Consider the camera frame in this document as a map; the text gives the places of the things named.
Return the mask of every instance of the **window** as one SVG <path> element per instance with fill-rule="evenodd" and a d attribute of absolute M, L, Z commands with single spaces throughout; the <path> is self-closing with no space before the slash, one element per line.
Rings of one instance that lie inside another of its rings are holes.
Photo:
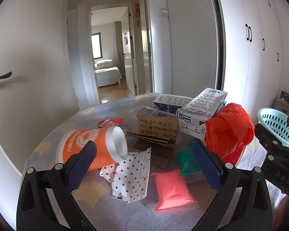
<path fill-rule="evenodd" d="M 103 58 L 101 33 L 92 34 L 91 39 L 92 39 L 92 49 L 93 49 L 94 60 Z"/>

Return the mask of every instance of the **bed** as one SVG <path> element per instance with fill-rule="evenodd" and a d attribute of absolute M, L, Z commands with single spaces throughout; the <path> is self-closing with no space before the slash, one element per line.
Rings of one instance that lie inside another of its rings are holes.
<path fill-rule="evenodd" d="M 113 67 L 112 60 L 102 60 L 95 64 L 96 78 L 99 87 L 112 85 L 115 83 L 120 84 L 122 78 L 121 73 L 117 67 Z"/>

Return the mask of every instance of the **white wardrobe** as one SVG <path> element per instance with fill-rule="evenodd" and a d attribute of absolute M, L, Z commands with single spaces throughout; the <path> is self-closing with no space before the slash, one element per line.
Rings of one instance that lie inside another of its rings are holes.
<path fill-rule="evenodd" d="M 220 0 L 225 22 L 224 91 L 258 122 L 271 107 L 281 79 L 281 35 L 271 0 Z"/>

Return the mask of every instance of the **wooden floor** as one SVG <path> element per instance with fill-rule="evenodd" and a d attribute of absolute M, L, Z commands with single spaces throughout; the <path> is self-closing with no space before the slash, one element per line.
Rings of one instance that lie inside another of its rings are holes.
<path fill-rule="evenodd" d="M 134 96 L 126 86 L 126 78 L 121 79 L 121 84 L 103 86 L 99 88 L 99 97 L 102 103 L 113 102 L 119 99 Z"/>

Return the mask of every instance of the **milk carton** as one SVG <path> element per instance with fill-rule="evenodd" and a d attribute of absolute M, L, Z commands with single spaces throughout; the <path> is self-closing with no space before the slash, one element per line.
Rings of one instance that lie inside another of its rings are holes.
<path fill-rule="evenodd" d="M 176 114 L 179 108 L 189 103 L 193 98 L 177 95 L 159 95 L 153 101 L 153 108 L 171 114 Z"/>
<path fill-rule="evenodd" d="M 206 88 L 195 99 L 179 108 L 176 117 L 184 120 L 179 130 L 200 140 L 205 140 L 207 119 L 215 116 L 226 105 L 227 92 Z"/>

